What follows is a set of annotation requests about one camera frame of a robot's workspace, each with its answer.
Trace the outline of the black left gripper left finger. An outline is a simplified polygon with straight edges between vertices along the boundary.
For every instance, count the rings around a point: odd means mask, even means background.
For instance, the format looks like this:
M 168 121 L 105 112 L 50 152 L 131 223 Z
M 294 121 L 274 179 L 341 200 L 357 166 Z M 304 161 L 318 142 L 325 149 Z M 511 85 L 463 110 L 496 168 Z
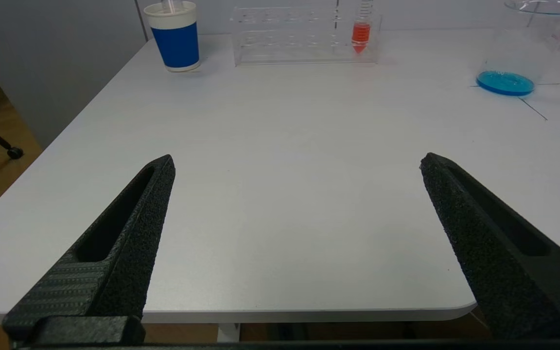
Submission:
M 149 162 L 7 313 L 13 347 L 138 346 L 175 180 L 170 155 Z

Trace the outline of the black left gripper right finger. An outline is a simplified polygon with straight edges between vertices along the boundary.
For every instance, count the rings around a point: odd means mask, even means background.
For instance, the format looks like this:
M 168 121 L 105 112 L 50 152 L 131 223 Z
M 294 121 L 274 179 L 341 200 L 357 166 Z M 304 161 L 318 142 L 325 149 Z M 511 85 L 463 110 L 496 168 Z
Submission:
M 493 336 L 560 338 L 560 246 L 450 159 L 420 170 Z

